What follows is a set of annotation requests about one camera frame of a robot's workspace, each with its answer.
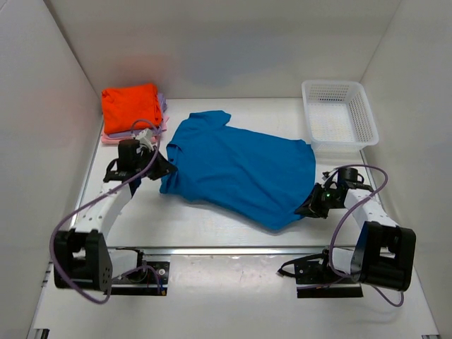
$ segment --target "orange folded cloth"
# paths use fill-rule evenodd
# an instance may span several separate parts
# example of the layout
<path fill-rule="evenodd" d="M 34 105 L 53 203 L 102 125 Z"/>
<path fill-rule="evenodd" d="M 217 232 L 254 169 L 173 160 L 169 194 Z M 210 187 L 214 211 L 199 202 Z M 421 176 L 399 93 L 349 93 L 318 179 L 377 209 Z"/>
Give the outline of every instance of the orange folded cloth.
<path fill-rule="evenodd" d="M 152 83 L 127 88 L 107 88 L 102 91 L 102 112 L 106 134 L 128 131 L 137 119 L 147 119 L 159 126 L 162 110 L 157 98 L 157 87 Z M 148 128 L 139 122 L 135 129 Z"/>

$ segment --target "white plastic basket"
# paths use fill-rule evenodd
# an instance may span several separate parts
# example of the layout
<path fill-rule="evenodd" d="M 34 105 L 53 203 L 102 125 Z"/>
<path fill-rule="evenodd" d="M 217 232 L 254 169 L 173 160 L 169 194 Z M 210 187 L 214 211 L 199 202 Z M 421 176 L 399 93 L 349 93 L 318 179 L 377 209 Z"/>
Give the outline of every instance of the white plastic basket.
<path fill-rule="evenodd" d="M 364 88 L 354 81 L 304 81 L 304 114 L 316 153 L 357 152 L 379 142 Z"/>

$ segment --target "gray wall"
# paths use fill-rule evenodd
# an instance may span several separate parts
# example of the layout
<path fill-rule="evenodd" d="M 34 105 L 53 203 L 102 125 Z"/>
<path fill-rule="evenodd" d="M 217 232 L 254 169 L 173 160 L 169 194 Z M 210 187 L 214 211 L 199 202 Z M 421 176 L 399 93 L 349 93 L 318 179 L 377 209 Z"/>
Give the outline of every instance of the gray wall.
<path fill-rule="evenodd" d="M 452 338 L 452 2 L 403 0 L 363 84 L 390 176 L 383 202 L 415 229 L 416 269 L 442 338 Z"/>
<path fill-rule="evenodd" d="M 97 93 L 152 81 L 169 97 L 299 97 L 361 79 L 399 0 L 47 0 Z"/>
<path fill-rule="evenodd" d="M 0 338 L 24 339 L 50 233 L 74 206 L 101 116 L 45 4 L 0 7 Z"/>

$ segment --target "folded clothing stack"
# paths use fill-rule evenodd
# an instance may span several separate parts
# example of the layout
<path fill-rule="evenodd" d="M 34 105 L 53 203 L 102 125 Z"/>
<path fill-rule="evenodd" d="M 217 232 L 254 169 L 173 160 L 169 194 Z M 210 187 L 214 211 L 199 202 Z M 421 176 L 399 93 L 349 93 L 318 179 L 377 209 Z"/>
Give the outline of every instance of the folded clothing stack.
<path fill-rule="evenodd" d="M 158 93 L 153 84 L 103 90 L 102 112 L 105 124 L 102 143 L 117 145 L 120 140 L 132 138 L 130 128 L 137 119 L 147 119 L 159 127 L 160 132 L 166 131 L 166 109 L 165 96 Z M 136 132 L 149 127 L 147 123 L 139 122 L 136 124 Z"/>

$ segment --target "blue t-shirt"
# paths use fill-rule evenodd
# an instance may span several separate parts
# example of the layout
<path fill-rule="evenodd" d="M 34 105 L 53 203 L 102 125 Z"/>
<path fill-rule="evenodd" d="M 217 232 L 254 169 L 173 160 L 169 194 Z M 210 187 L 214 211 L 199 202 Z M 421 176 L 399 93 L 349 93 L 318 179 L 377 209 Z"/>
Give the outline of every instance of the blue t-shirt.
<path fill-rule="evenodd" d="M 271 230 L 299 220 L 295 210 L 314 187 L 316 161 L 303 140 L 228 127 L 223 111 L 191 113 L 167 146 L 177 172 L 160 193 L 209 201 Z"/>

